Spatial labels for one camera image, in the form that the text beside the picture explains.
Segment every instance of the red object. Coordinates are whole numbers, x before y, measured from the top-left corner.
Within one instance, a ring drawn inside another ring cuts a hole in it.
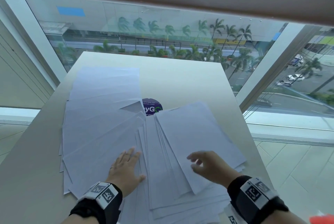
[[[310,217],[311,224],[334,224],[334,215],[327,214],[323,216]]]

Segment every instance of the wristband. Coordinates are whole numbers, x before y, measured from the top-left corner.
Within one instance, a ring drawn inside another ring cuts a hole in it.
[[[228,186],[228,194],[231,205],[248,224],[260,224],[275,210],[289,210],[259,178],[236,178]]]
[[[122,199],[122,191],[116,185],[98,182],[78,200],[70,215],[77,214],[82,218],[94,216],[99,224],[116,224]]]

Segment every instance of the white table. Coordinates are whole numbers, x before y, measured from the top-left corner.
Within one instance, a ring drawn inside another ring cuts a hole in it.
[[[65,102],[83,66],[139,67],[142,98],[164,109],[207,102],[248,162],[244,173],[271,185],[232,89],[219,63],[84,52],[0,165],[0,223],[58,224],[75,205],[63,195],[58,156]]]

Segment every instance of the stack of paper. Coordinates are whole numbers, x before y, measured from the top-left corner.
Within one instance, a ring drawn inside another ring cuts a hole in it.
[[[123,200],[119,222],[219,222],[229,203],[225,188],[195,174],[186,157],[214,150],[237,171],[245,158],[203,102],[146,117],[139,69],[83,68],[73,83],[63,124],[64,193],[77,198],[107,178],[123,150],[143,154],[136,175],[147,179]]]

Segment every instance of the person's left hand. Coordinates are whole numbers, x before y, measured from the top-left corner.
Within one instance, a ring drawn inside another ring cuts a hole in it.
[[[130,148],[127,152],[123,151],[116,161],[111,165],[107,183],[116,185],[123,193],[123,198],[133,192],[146,176],[135,176],[135,165],[139,159],[140,152],[136,152],[132,157],[131,154],[135,148]]]

